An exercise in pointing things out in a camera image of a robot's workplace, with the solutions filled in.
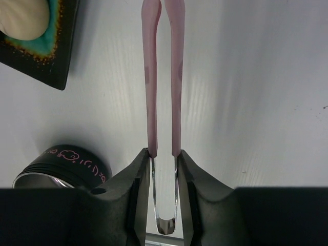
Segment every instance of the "garlic bulb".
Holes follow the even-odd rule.
[[[33,40],[49,24],[47,0],[0,0],[0,31],[20,40]]]

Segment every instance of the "square plate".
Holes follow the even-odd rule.
[[[22,41],[0,32],[0,62],[64,90],[79,0],[48,0],[49,27],[39,38]]]

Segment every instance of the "white table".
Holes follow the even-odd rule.
[[[141,3],[81,2],[63,92],[0,64],[2,187],[55,144],[93,151],[113,174],[147,146]],[[326,0],[186,0],[182,147],[199,166],[231,187],[328,185],[327,13]],[[157,181],[167,219],[170,38],[163,8]],[[152,196],[147,232],[156,232]]]

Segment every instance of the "cylindrical container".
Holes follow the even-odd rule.
[[[14,188],[83,188],[91,190],[110,178],[105,164],[72,145],[47,149],[15,179]]]

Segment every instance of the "pink tongs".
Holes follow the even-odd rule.
[[[156,32],[161,14],[160,0],[144,0],[142,5],[142,38],[143,58],[145,61],[146,102],[147,102],[147,134],[148,151],[152,161],[153,196],[157,230],[161,234],[172,234],[177,217],[178,187],[177,167],[178,155],[181,152],[181,90],[183,44],[185,37],[185,3],[184,0],[165,0],[165,7],[171,24],[171,93],[172,93],[172,155],[175,157],[175,214],[170,220],[161,219],[156,208],[155,157],[157,156],[157,61]]]

